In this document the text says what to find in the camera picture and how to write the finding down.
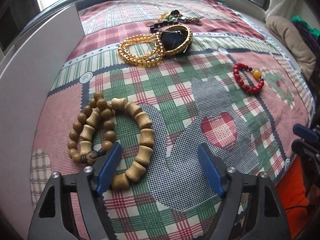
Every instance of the red bead bracelet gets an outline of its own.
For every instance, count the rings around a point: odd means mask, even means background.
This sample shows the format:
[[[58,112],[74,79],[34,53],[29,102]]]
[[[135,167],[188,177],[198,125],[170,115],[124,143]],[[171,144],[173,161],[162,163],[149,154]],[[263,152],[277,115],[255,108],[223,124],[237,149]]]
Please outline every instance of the red bead bracelet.
[[[254,77],[254,79],[259,80],[259,84],[255,87],[250,87],[244,84],[243,80],[241,80],[241,77],[239,75],[239,70],[249,70],[252,73],[252,76]],[[233,67],[232,72],[238,85],[247,93],[254,94],[254,95],[258,94],[264,85],[263,78],[261,78],[261,72],[258,70],[252,69],[251,67],[248,67],[245,64],[236,63]]]

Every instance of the green cloth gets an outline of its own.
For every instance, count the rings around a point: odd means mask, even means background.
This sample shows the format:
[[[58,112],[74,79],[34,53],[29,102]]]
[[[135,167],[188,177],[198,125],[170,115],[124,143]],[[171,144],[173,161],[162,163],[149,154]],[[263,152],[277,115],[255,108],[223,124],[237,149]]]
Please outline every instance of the green cloth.
[[[292,19],[291,19],[292,22],[298,22],[300,23],[301,25],[303,25],[305,28],[308,29],[308,31],[312,34],[312,36],[318,40],[319,36],[320,36],[320,31],[317,30],[316,28],[314,29],[311,29],[311,27],[308,25],[308,23],[306,23],[305,21],[303,21],[299,15],[296,15],[294,16]]]

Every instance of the yellow bead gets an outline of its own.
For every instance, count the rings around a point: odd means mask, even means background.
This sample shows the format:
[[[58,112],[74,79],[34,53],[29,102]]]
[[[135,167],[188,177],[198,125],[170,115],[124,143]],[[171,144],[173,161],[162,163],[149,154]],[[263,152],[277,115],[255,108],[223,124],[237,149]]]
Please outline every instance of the yellow bead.
[[[252,76],[253,76],[254,79],[260,80],[260,78],[261,78],[261,72],[258,71],[258,70],[254,70],[254,71],[252,72]]]

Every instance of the brown bead bracelet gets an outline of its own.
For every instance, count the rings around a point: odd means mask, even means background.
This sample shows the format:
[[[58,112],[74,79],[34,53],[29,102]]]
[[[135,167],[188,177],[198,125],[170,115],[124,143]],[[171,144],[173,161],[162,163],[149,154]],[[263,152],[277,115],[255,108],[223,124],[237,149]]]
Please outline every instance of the brown bead bracelet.
[[[69,157],[75,163],[87,163],[93,165],[94,161],[106,154],[111,148],[112,143],[116,141],[116,133],[113,131],[114,122],[111,119],[115,111],[125,112],[132,116],[140,129],[139,150],[132,162],[130,168],[121,175],[115,175],[112,180],[113,188],[128,188],[129,180],[138,182],[141,175],[147,170],[150,158],[153,154],[154,134],[151,129],[152,121],[148,114],[142,111],[141,106],[134,102],[128,102],[126,98],[113,98],[111,105],[104,99],[103,92],[97,92],[90,100],[88,106],[85,106],[83,112],[78,114],[78,121],[74,122],[73,130],[69,133],[68,141]],[[102,148],[98,151],[92,150],[92,137],[99,128],[100,120],[103,120],[103,126],[107,129],[105,141],[102,142]],[[77,150],[78,138],[81,138],[80,152]]]

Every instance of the black bead bracelet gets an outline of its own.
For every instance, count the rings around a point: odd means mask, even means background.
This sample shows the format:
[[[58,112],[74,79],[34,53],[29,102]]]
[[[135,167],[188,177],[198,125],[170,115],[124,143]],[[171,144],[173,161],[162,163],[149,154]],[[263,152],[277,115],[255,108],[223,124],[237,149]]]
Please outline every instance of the black bead bracelet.
[[[179,22],[176,21],[162,21],[162,22],[158,22],[155,23],[153,25],[150,26],[150,32],[151,33],[156,33],[159,31],[158,28],[164,27],[164,26],[168,26],[168,25],[177,25],[179,24]]]

